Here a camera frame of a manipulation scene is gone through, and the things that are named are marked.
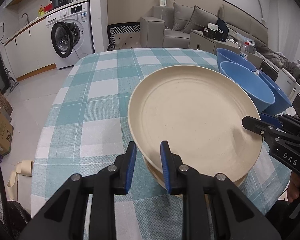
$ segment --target side table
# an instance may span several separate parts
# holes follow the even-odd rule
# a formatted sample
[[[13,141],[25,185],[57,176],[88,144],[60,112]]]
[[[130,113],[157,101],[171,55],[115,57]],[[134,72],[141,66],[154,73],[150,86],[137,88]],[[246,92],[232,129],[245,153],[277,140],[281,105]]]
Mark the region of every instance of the side table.
[[[204,36],[203,32],[201,31],[191,30],[188,49],[204,50],[206,52],[217,55],[217,48],[228,49],[237,54],[240,53],[240,49],[238,48],[238,46],[231,41],[216,41]],[[262,63],[261,57],[258,57],[257,55],[251,53],[249,53],[247,60],[250,61],[257,69],[260,68]]]

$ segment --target red box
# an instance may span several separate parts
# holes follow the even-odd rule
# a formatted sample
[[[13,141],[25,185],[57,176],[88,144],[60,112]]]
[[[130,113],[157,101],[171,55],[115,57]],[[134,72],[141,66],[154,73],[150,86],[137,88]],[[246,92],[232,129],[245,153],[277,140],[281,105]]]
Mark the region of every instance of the red box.
[[[44,11],[48,12],[52,10],[52,3],[49,3],[47,6],[44,7]]]

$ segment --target stack of plates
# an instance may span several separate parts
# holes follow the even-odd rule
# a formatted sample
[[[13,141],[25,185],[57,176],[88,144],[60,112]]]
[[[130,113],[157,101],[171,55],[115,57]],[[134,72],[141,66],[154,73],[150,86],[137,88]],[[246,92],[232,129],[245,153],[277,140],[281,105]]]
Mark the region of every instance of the stack of plates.
[[[240,185],[257,161],[262,137],[242,118],[260,119],[244,90],[199,66],[171,66],[143,79],[131,95],[128,123],[146,166],[164,187],[160,142],[201,174],[224,173]]]

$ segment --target blue gripper pad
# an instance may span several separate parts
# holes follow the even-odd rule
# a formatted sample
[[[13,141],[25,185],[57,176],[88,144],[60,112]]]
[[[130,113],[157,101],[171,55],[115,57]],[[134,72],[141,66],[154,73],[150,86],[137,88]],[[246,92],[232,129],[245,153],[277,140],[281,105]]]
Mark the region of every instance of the blue gripper pad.
[[[164,151],[162,142],[160,144],[160,158],[161,158],[161,163],[162,163],[164,184],[166,186],[168,193],[170,194],[171,193],[170,172],[169,172],[166,153]]]
[[[132,154],[131,154],[131,157],[130,157],[130,160],[129,160],[127,173],[126,173],[126,183],[125,183],[125,186],[124,186],[126,194],[128,194],[129,189],[131,188],[134,165],[136,164],[136,156],[137,156],[137,146],[134,145],[133,150],[132,150]]]
[[[269,115],[269,114],[263,114],[259,113],[260,119],[263,122],[270,123],[274,126],[274,128],[282,128],[282,124],[280,123],[279,119],[275,116]]]

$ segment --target tablecloth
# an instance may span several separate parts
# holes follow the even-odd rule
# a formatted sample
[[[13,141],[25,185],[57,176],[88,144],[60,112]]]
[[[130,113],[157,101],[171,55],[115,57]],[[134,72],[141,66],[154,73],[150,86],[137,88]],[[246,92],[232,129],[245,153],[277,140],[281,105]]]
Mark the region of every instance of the tablecloth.
[[[75,64],[39,139],[32,174],[32,215],[71,174],[95,174],[125,153],[133,140],[127,109],[135,86],[155,70],[180,64],[218,71],[213,54],[170,48],[101,52]],[[263,142],[260,157],[240,186],[263,214],[278,199],[290,176],[290,170],[268,151]],[[139,151],[131,190],[126,196],[115,197],[115,215],[118,239],[181,239],[181,200],[166,194],[147,171]],[[88,223],[85,227],[87,237]]]

